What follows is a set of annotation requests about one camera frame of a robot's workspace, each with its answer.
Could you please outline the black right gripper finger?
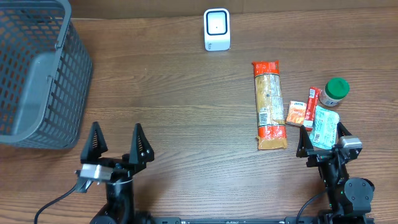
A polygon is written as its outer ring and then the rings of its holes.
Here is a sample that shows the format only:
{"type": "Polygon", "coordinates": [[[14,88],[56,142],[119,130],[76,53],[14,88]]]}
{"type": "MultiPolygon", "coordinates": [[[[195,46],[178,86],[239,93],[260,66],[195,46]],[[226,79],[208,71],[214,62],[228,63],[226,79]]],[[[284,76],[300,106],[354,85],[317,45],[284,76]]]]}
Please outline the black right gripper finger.
{"type": "Polygon", "coordinates": [[[351,136],[352,134],[345,128],[342,122],[337,124],[338,139],[344,136],[351,136]]]}
{"type": "Polygon", "coordinates": [[[308,157],[313,152],[314,148],[309,138],[306,127],[304,125],[301,125],[296,157],[308,157]]]}

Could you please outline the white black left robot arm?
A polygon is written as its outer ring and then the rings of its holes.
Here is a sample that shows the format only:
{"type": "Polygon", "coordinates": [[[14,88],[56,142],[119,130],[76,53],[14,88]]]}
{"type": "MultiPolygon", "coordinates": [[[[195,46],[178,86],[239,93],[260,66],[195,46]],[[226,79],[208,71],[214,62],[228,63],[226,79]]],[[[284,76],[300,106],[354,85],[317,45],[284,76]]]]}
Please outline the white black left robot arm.
{"type": "Polygon", "coordinates": [[[82,168],[76,171],[75,186],[79,193],[86,193],[94,182],[106,186],[106,204],[90,222],[154,223],[149,212],[134,210],[133,177],[154,160],[154,151],[141,124],[135,124],[129,153],[115,159],[103,157],[107,151],[100,125],[94,122],[80,156],[82,168]]]}

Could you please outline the green lidded jar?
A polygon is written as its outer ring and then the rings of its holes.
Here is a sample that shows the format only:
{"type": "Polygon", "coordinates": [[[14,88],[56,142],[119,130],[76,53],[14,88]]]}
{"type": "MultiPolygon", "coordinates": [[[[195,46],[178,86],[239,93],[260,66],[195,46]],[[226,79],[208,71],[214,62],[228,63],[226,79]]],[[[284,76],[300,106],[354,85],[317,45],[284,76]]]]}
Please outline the green lidded jar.
{"type": "Polygon", "coordinates": [[[321,91],[319,100],[325,106],[336,106],[349,91],[349,83],[344,78],[332,78],[321,91]]]}

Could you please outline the teal snack pouch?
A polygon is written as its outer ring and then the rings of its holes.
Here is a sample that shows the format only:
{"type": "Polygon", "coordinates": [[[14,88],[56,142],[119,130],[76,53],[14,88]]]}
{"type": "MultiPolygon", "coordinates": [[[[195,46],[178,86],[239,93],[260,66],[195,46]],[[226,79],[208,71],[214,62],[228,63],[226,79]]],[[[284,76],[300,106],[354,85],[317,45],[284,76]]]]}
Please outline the teal snack pouch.
{"type": "Polygon", "coordinates": [[[320,149],[331,149],[336,144],[336,130],[339,121],[338,113],[317,106],[313,129],[310,133],[313,146],[320,149]]]}

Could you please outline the orange tissue packet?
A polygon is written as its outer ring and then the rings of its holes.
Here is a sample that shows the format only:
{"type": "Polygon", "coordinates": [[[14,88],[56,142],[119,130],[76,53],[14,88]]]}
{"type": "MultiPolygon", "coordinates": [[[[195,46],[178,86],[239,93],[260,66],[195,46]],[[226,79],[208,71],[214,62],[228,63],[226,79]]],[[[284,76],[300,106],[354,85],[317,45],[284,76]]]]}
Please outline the orange tissue packet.
{"type": "Polygon", "coordinates": [[[307,104],[300,101],[290,101],[285,122],[294,126],[303,125],[307,104]]]}

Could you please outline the red snack package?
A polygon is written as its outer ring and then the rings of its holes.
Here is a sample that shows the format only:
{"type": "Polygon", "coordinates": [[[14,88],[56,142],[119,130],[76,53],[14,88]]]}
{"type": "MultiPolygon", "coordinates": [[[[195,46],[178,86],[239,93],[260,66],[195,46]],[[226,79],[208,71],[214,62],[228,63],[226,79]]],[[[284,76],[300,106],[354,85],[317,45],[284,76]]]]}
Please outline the red snack package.
{"type": "Polygon", "coordinates": [[[257,61],[254,67],[259,150],[287,148],[279,62],[257,61]]]}

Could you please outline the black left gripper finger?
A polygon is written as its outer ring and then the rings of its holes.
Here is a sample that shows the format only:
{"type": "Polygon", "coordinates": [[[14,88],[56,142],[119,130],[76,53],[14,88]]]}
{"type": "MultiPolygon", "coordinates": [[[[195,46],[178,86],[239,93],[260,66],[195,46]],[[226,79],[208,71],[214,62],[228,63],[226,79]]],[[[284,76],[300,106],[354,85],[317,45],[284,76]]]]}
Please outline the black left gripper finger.
{"type": "Polygon", "coordinates": [[[129,153],[129,163],[146,165],[147,162],[154,160],[154,151],[147,140],[144,130],[140,123],[136,123],[132,135],[131,150],[129,153]]]}
{"type": "Polygon", "coordinates": [[[108,151],[99,122],[91,125],[90,133],[85,146],[81,152],[80,162],[82,164],[94,164],[102,155],[108,151]]]}

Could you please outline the thin red snack stick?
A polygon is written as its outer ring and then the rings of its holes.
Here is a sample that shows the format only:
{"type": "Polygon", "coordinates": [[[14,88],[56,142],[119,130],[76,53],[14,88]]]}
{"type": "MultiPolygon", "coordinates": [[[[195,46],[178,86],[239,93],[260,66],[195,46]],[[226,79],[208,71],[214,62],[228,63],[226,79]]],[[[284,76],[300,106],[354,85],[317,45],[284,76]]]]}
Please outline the thin red snack stick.
{"type": "Polygon", "coordinates": [[[305,129],[307,131],[311,131],[313,129],[316,107],[318,104],[320,92],[321,89],[314,86],[311,86],[309,89],[307,107],[305,110],[305,117],[303,121],[303,125],[305,126],[305,129]]]}

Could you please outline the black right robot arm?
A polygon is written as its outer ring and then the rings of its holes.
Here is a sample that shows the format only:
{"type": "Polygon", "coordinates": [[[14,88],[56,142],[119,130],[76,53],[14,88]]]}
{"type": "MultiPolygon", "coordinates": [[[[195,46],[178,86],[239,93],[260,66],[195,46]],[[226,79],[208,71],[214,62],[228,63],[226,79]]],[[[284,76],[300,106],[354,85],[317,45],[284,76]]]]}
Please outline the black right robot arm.
{"type": "Polygon", "coordinates": [[[374,184],[364,178],[351,178],[346,164],[358,158],[363,144],[342,123],[337,124],[338,142],[330,150],[315,150],[305,126],[300,127],[296,156],[307,158],[307,167],[316,167],[325,190],[309,199],[299,210],[295,223],[374,223],[366,215],[371,211],[374,184]],[[305,208],[314,200],[327,195],[328,210],[320,210],[315,217],[302,217],[305,208]]]}

